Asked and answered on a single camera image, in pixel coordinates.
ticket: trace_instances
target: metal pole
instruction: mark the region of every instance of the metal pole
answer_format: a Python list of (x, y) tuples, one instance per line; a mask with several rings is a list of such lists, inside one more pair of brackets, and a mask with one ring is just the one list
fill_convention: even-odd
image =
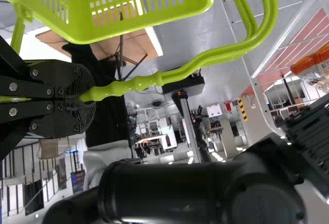
[(70, 152), (69, 154), (70, 154), (70, 162), (71, 162), (71, 172), (73, 172), (73, 166), (72, 166), (72, 156), (71, 156), (71, 152)]
[(73, 161), (74, 161), (74, 168), (77, 171), (77, 161), (76, 161), (76, 152), (73, 152)]
[[(123, 14), (120, 12), (120, 20), (123, 20)], [(120, 78), (119, 80), (122, 80), (122, 74), (121, 74), (121, 68), (122, 68), (122, 55), (123, 55), (123, 34), (120, 35)]]
[(300, 22), (300, 20), (304, 17), (304, 14), (308, 11), (308, 9), (314, 4), (316, 0), (304, 0), (298, 11), (293, 15), (287, 26), (284, 28), (278, 39), (273, 43), (272, 48), (269, 50), (265, 58), (262, 60), (260, 65), (251, 75), (251, 78), (255, 78), (265, 67), (265, 65), (270, 61), (272, 56), (275, 54), (280, 45), (287, 38), (289, 33), (294, 29), (295, 25)]
[(49, 202), (49, 193), (48, 193), (48, 178), (49, 178), (49, 164), (47, 160), (47, 178), (46, 178), (46, 191), (47, 191), (47, 202)]
[(10, 212), (10, 192), (9, 192), (9, 186), (7, 186), (7, 216), (9, 216)]
[(201, 162), (201, 157), (200, 157), (200, 153), (199, 153), (197, 143), (196, 143), (196, 139), (195, 139), (194, 128), (193, 128), (193, 125), (192, 125), (192, 120), (191, 120), (189, 108), (188, 108), (188, 105), (187, 105), (187, 100), (182, 98), (180, 100), (180, 103), (181, 103), (181, 107), (183, 109), (185, 124), (186, 124), (187, 132), (188, 132), (188, 135), (189, 135), (189, 138), (190, 138), (190, 143), (191, 143), (191, 147), (192, 147), (192, 151), (193, 151), (194, 161), (196, 163), (198, 163), (198, 162)]

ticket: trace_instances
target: metal rod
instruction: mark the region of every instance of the metal rod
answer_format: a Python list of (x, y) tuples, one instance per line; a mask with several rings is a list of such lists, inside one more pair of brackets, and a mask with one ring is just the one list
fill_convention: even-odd
[(138, 62), (137, 65), (134, 66), (134, 68), (127, 74), (127, 76), (124, 77), (124, 81), (133, 73), (133, 71), (145, 60), (145, 58), (148, 56), (148, 54), (144, 55), (144, 57)]
[[(26, 175), (25, 175), (24, 147), (22, 147), (22, 161), (23, 161), (24, 186), (26, 186), (27, 182), (26, 182)], [(25, 206), (25, 194), (23, 194), (23, 206)]]
[(124, 61), (128, 61), (128, 62), (130, 62), (130, 63), (132, 63), (134, 65), (137, 65), (138, 64), (136, 61), (133, 61), (133, 60), (127, 58), (126, 56), (122, 56), (122, 58), (123, 58)]
[(10, 178), (11, 178), (11, 152), (9, 152), (9, 172), (10, 172)]
[(281, 103), (281, 106), (283, 107), (283, 103), (282, 103), (282, 101), (281, 101), (280, 95), (279, 95), (278, 92), (277, 92), (276, 85), (274, 85), (274, 89), (275, 89), (275, 92), (276, 92), (276, 94), (277, 94), (277, 96), (278, 96), (278, 98), (279, 98), (279, 101), (280, 101), (280, 103)]
[[(123, 14), (120, 12), (120, 20), (123, 20)], [(123, 34), (120, 35), (120, 81), (122, 80), (121, 78), (121, 68), (122, 68), (122, 55), (123, 55)]]
[(3, 162), (1, 162), (1, 198), (4, 199), (4, 172), (2, 172)]
[(76, 161), (76, 152), (73, 152), (74, 168), (77, 171), (77, 161)]
[(319, 93), (319, 91), (318, 91), (318, 88), (314, 87), (314, 89), (317, 91), (318, 97), (321, 98), (321, 97), (320, 97), (320, 93)]
[(52, 192), (53, 192), (53, 195), (55, 195), (55, 183), (53, 181), (53, 174), (52, 174), (52, 171), (51, 171), (51, 175), (52, 175)]
[(42, 185), (41, 161), (39, 161), (39, 172), (40, 172), (40, 182)]
[(15, 149), (12, 150), (12, 176), (15, 177)]
[(117, 65), (118, 79), (119, 79), (119, 81), (121, 81), (121, 66), (120, 66), (120, 63), (119, 63), (119, 57), (118, 57), (118, 54), (116, 53), (116, 54), (114, 55), (114, 57), (115, 57), (115, 63), (116, 63), (116, 65)]
[(7, 178), (7, 157), (5, 157), (5, 178)]
[(287, 84), (287, 81), (285, 79), (281, 79), (282, 83), (284, 84), (284, 86), (286, 87), (286, 90), (287, 90), (287, 96), (288, 96), (288, 99), (290, 101), (291, 104), (296, 104), (295, 100), (294, 100), (294, 97), (290, 91), (290, 88)]
[(284, 42), (284, 40), (287, 38), (289, 33), (294, 29), (295, 25), (300, 22), (300, 20), (304, 17), (304, 14), (308, 11), (308, 9), (314, 4), (316, 0), (304, 0), (303, 4), (300, 6), (298, 11), (294, 14), (294, 16), (291, 18), (285, 29), (280, 34), (279, 38), (275, 41), (272, 48), (269, 50), (265, 58), (262, 60), (258, 68), (253, 72), (251, 77), (254, 79), (265, 67), (265, 65), (269, 62), (271, 57), (275, 54), (277, 49), (280, 47), (280, 45)]
[(7, 186), (7, 216), (9, 216), (10, 212), (10, 192), (9, 192), (9, 186)]
[(301, 40), (297, 43), (288, 44), (287, 46), (278, 48), (278, 50), (285, 49), (285, 48), (292, 47), (292, 46), (296, 46), (296, 45), (299, 45), (299, 44), (302, 44), (302, 43), (307, 43), (307, 42), (310, 42), (314, 39), (321, 38), (321, 37), (326, 36), (326, 35), (329, 35), (329, 33), (326, 33), (326, 34), (323, 34), (323, 35), (318, 35), (318, 36), (315, 36), (315, 37), (310, 38), (310, 39)]
[(201, 157), (200, 157), (200, 153), (199, 153), (196, 139), (195, 139), (194, 128), (192, 125), (191, 116), (190, 116), (190, 112), (189, 112), (188, 105), (187, 105), (187, 100), (182, 98), (180, 100), (180, 103), (181, 103), (181, 107), (183, 109), (184, 120), (185, 120), (186, 129), (187, 129), (187, 132), (189, 135), (189, 139), (190, 139), (190, 143), (191, 143), (191, 147), (192, 147), (192, 151), (193, 151), (194, 161), (196, 163), (199, 163), (199, 162), (201, 162)]
[[(288, 8), (288, 7), (292, 7), (292, 6), (295, 6), (295, 5), (298, 5), (298, 4), (301, 4), (302, 3), (302, 1), (300, 1), (300, 2), (295, 2), (295, 3), (293, 3), (293, 4), (290, 4), (290, 5), (287, 5), (287, 6), (284, 6), (284, 7), (280, 7), (279, 8), (279, 11), (281, 10), (281, 9), (285, 9), (285, 8)], [(263, 16), (264, 15), (264, 13), (259, 13), (259, 14), (257, 14), (257, 15), (255, 15), (254, 17), (260, 17), (260, 16)], [(241, 23), (242, 22), (242, 20), (238, 20), (238, 21), (236, 21), (235, 23)]]
[(69, 154), (70, 154), (70, 162), (71, 162), (71, 172), (73, 172), (71, 152)]
[(49, 202), (49, 193), (48, 193), (48, 179), (49, 179), (49, 164), (47, 160), (47, 177), (46, 177), (46, 191), (47, 191), (47, 202)]
[(293, 87), (294, 87), (294, 89), (295, 89), (295, 91), (296, 91), (296, 93), (297, 93), (297, 96), (298, 96), (299, 102), (302, 103), (302, 100), (300, 99), (299, 93), (298, 93), (298, 91), (297, 91), (297, 89), (296, 89), (296, 86), (295, 86), (295, 84), (294, 84), (294, 82), (293, 82), (293, 78), (290, 78), (290, 81), (292, 82)]
[(271, 72), (278, 72), (279, 70), (283, 70), (283, 69), (287, 69), (287, 68), (290, 69), (290, 66), (282, 67), (282, 68), (275, 69), (275, 70), (272, 70), (272, 71), (265, 71), (265, 72), (262, 72), (262, 73), (258, 74), (258, 76), (265, 75), (265, 74), (268, 74), (268, 73), (271, 73)]
[(19, 186), (16, 185), (16, 210), (17, 210), (17, 215), (19, 213)]
[(294, 104), (294, 105), (289, 105), (289, 106), (286, 106), (286, 107), (283, 107), (283, 108), (277, 108), (277, 109), (274, 109), (274, 110), (271, 110), (270, 112), (277, 112), (281, 109), (288, 109), (288, 108), (291, 108), (291, 107), (296, 107), (296, 106), (300, 106), (300, 105), (305, 105), (306, 103), (309, 103), (309, 102), (315, 102), (317, 101), (318, 99), (313, 99), (313, 100), (310, 100), (310, 101), (306, 101), (306, 102), (303, 102), (303, 103), (298, 103), (298, 104)]

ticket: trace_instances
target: bolt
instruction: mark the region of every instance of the bolt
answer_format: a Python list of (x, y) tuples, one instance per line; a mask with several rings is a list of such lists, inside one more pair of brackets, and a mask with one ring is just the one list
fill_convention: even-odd
[(59, 103), (57, 109), (58, 109), (58, 111), (63, 111), (64, 110), (63, 103)]
[(16, 108), (11, 108), (10, 110), (9, 110), (9, 115), (11, 116), (11, 117), (14, 117), (14, 116), (16, 116), (17, 115), (17, 109)]
[(36, 129), (38, 129), (38, 124), (36, 124), (36, 123), (33, 123), (33, 124), (32, 124), (32, 129), (33, 129), (33, 130), (36, 130)]
[(32, 74), (33, 74), (33, 76), (38, 76), (39, 75), (39, 71), (38, 70), (36, 70), (36, 69), (34, 69), (33, 71), (32, 71)]
[(60, 96), (64, 95), (64, 90), (63, 90), (62, 88), (59, 88), (59, 89), (58, 89), (58, 94), (59, 94)]
[(10, 89), (11, 91), (16, 91), (16, 90), (17, 90), (17, 87), (18, 87), (18, 85), (17, 85), (16, 83), (11, 83), (11, 84), (9, 85), (9, 89)]
[(79, 130), (79, 127), (78, 127), (78, 125), (75, 125), (75, 126), (73, 127), (73, 130), (74, 130), (74, 132), (75, 132), (75, 133), (77, 133), (77, 132), (78, 132), (78, 130)]

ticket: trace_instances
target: red panel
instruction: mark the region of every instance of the red panel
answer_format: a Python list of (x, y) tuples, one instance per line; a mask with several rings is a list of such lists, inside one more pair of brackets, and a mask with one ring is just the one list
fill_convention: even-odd
[(315, 28), (318, 23), (326, 16), (323, 8), (307, 23), (307, 25), (297, 34), (297, 36), (291, 41), (291, 43), (297, 43), (305, 40), (307, 35)]
[(295, 49), (297, 48), (297, 45), (294, 46), (290, 46), (288, 48), (286, 48), (286, 50), (284, 51), (283, 54), (281, 54), (281, 56), (278, 58), (278, 60), (276, 62), (274, 62), (271, 67), (266, 70), (266, 71), (273, 71), (276, 68), (280, 68), (279, 66), (281, 65), (281, 63), (290, 55), (293, 54), (293, 52), (295, 51)]
[(309, 42), (304, 42), (301, 43), (300, 45), (298, 45), (296, 47), (296, 50), (285, 60), (282, 60), (282, 62), (277, 66), (278, 68), (282, 68), (282, 67), (286, 67), (288, 65), (290, 65), (290, 62), (292, 60), (294, 60), (295, 58), (297, 58), (297, 55), (299, 54), (300, 51), (302, 51), (307, 45), (309, 44)]
[(325, 29), (327, 26), (329, 25), (329, 18), (325, 18), (315, 29), (314, 31), (311, 32), (310, 35), (308, 35), (308, 37), (306, 39), (311, 39), (314, 38), (316, 36), (318, 36), (320, 33), (321, 34), (325, 34), (323, 32), (321, 32), (323, 29)]
[(300, 51), (300, 53), (287, 65), (292, 66), (294, 63), (298, 62), (302, 58), (311, 55), (315, 51), (317, 51), (326, 41), (328, 40), (328, 36), (322, 37), (322, 38), (315, 38), (313, 41), (309, 43), (309, 45)]

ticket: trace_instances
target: lime green handle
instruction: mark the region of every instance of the lime green handle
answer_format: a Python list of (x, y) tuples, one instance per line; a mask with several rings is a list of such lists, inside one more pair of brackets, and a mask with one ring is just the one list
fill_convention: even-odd
[(234, 0), (244, 26), (247, 37), (243, 42), (207, 50), (181, 68), (157, 72), (147, 77), (134, 77), (127, 82), (113, 82), (106, 87), (93, 87), (80, 96), (82, 102), (101, 101), (109, 96), (121, 96), (129, 91), (141, 91), (149, 86), (163, 86), (164, 84), (183, 80), (201, 67), (234, 61), (247, 52), (258, 47), (272, 32), (278, 18), (278, 0), (262, 0), (264, 5), (264, 19), (258, 28), (257, 22), (246, 0)]

